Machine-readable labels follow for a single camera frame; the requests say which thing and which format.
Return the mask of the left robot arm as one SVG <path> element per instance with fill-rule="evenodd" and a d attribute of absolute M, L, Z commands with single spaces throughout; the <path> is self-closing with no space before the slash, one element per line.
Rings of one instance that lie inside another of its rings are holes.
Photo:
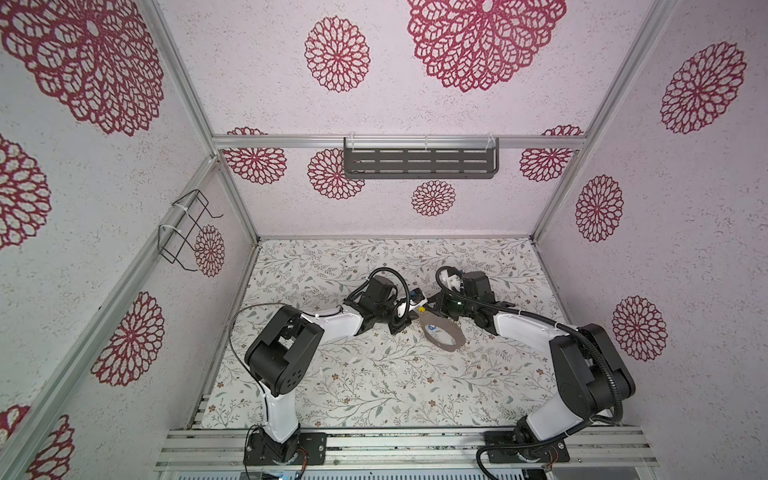
<path fill-rule="evenodd" d="M 359 336 L 377 324 L 402 332 L 426 304 L 419 288 L 389 267 L 369 274 L 339 306 L 307 313 L 282 305 L 245 352 L 243 363 L 262 392 L 263 424 L 249 434 L 247 448 L 261 461 L 287 464 L 301 453 L 301 427 L 294 390 L 307 375 L 318 347 Z"/>

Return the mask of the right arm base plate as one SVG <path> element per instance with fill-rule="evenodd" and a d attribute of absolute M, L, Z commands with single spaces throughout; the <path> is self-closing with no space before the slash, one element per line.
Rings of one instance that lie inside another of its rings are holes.
<path fill-rule="evenodd" d="M 483 434 L 487 455 L 492 464 L 502 463 L 566 463 L 571 460 L 563 441 L 548 443 L 535 448 L 527 444 L 535 443 L 524 435 L 514 431 L 488 431 Z"/>

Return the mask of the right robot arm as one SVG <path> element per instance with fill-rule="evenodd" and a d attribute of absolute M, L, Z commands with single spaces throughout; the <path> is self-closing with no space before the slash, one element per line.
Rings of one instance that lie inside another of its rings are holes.
<path fill-rule="evenodd" d="M 439 292 L 430 301 L 442 315 L 468 318 L 493 336 L 550 357 L 557 393 L 518 422 L 513 445 L 543 447 L 595 423 L 621 423 L 624 401 L 635 394 L 636 385 L 603 327 L 572 326 L 499 301 L 481 271 L 441 267 L 435 280 Z"/>

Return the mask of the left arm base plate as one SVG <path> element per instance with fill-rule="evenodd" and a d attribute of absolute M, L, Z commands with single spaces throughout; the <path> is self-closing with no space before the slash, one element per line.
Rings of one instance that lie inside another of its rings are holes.
<path fill-rule="evenodd" d="M 259 427 L 247 436 L 243 463 L 248 467 L 323 465 L 327 440 L 326 433 L 298 432 L 278 443 Z"/>

